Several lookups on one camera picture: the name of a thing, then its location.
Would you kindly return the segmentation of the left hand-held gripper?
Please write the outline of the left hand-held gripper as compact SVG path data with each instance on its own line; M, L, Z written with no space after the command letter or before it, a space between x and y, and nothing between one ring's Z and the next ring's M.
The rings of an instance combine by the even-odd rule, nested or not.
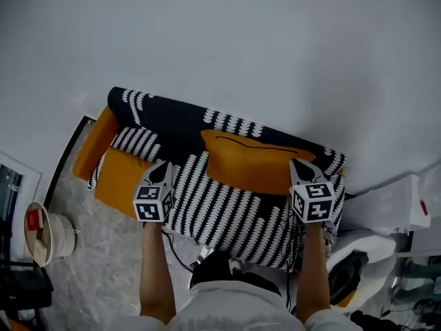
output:
M174 206L172 179L173 165L170 161L159 161L144 172L132 200L138 221L167 221Z

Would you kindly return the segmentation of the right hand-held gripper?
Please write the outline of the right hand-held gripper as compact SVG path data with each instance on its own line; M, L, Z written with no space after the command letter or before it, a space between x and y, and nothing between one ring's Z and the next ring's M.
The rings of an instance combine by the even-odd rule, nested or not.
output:
M325 182L322 170L308 161L291 159L289 173L291 208L301 222L330 220L336 196L332 184Z

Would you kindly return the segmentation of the person's left forearm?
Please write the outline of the person's left forearm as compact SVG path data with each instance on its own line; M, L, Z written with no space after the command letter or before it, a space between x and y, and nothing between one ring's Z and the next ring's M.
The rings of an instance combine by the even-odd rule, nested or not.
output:
M174 289L159 223L146 223L143 228L139 298L141 316L164 324L176 316Z

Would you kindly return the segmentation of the person's right forearm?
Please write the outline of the person's right forearm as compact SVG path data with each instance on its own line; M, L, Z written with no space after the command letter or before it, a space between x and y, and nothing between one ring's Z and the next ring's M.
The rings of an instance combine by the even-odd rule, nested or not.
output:
M322 224L308 223L305 227L305 246L296 295L296 317L302 323L316 312L330 309Z

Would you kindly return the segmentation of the orange sofa with striped cover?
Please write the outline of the orange sofa with striped cover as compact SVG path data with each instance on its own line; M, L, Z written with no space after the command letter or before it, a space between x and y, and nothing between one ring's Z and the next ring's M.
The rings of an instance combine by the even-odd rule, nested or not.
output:
M127 103L130 106L149 106L155 99L167 99L127 88L112 88L107 106ZM226 251L233 257L258 265L292 270L302 259L304 230L291 208L290 195L279 196L244 191L219 183L207 176L209 153L205 149L194 153L185 149L181 141L170 146L173 165L172 187L174 206L165 225L198 244ZM99 180L105 153L94 171L94 182L87 181L93 191ZM331 249L345 198L342 169L326 177L334 187L336 203L325 225L325 246Z

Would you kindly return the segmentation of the white water dispenser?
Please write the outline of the white water dispenser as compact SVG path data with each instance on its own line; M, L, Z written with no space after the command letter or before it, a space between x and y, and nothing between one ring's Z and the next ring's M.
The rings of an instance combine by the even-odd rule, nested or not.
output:
M418 191L420 177L407 175L381 188L346 200L339 228L390 235L429 228L431 217Z

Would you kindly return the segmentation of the white beanbag chair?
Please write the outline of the white beanbag chair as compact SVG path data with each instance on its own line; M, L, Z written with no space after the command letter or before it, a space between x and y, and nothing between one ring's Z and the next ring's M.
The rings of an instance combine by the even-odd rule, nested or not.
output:
M370 230L355 230L340 235L327 259L328 273L353 251L366 252L369 260L361 270L360 283L349 305L339 308L331 304L331 307L341 313L353 312L378 293L396 263L395 249L396 241L393 238Z

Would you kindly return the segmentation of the person's black trousers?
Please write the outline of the person's black trousers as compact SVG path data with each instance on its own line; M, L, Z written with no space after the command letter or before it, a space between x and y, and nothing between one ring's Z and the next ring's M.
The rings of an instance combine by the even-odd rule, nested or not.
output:
M253 272L235 272L232 273L229 265L230 255L227 252L214 251L208 255L192 273L189 283L191 290L200 283L214 281L240 281L258 288L274 292L281 295L280 290L275 283Z

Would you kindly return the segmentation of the black backpack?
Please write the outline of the black backpack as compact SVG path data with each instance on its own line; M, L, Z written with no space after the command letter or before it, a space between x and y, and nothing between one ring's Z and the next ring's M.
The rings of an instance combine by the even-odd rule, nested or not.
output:
M366 252L353 251L332 268L328 276L332 305L339 304L356 290L361 270L368 260Z

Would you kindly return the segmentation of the white round basket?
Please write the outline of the white round basket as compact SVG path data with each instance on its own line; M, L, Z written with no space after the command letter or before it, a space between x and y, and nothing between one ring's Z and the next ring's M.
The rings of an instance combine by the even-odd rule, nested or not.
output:
M34 256L34 243L38 230L29 230L26 219L23 220L23 231L25 235L25 245L30 256L39 267L45 267L57 259L66 259L71 256L76 244L76 230L73 228L69 219L63 215L49 213L46 207L38 201L31 202L26 211L40 209L43 213L43 228L49 231L49 247L46 260L37 259Z

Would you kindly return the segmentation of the small orange cushion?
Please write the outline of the small orange cushion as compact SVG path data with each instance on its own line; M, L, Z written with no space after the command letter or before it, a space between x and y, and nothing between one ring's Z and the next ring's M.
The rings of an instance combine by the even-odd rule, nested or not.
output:
M352 292L350 292L342 301L340 301L339 303L337 303L336 305L339 308L346 308L349 303L351 302L351 300L353 299L355 293L357 290L353 290Z

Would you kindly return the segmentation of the red box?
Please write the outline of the red box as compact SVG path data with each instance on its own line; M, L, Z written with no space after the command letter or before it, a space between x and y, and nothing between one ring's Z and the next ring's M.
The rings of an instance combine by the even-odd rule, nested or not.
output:
M29 230L40 230L43 228L43 213L40 209L27 211L25 219Z

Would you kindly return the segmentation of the light wooden box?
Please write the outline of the light wooden box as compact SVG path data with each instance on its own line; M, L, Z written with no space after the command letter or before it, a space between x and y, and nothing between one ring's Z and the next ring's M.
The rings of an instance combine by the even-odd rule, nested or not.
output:
M37 231L36 240L34 243L34 256L37 259L46 260L49 247L49 231L47 228L43 228Z

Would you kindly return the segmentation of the white framed glass door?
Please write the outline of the white framed glass door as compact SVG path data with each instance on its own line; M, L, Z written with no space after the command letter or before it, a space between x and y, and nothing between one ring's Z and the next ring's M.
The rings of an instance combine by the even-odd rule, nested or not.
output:
M33 201L40 180L40 172L0 151L0 219L11 222Z

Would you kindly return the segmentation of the person's white shirt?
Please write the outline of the person's white shirt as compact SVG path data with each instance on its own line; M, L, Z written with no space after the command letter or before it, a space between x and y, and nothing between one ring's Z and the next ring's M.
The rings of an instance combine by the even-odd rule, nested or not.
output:
M168 324L147 316L115 317L108 331L363 331L340 312L321 310L305 323L274 292L240 281L199 283Z

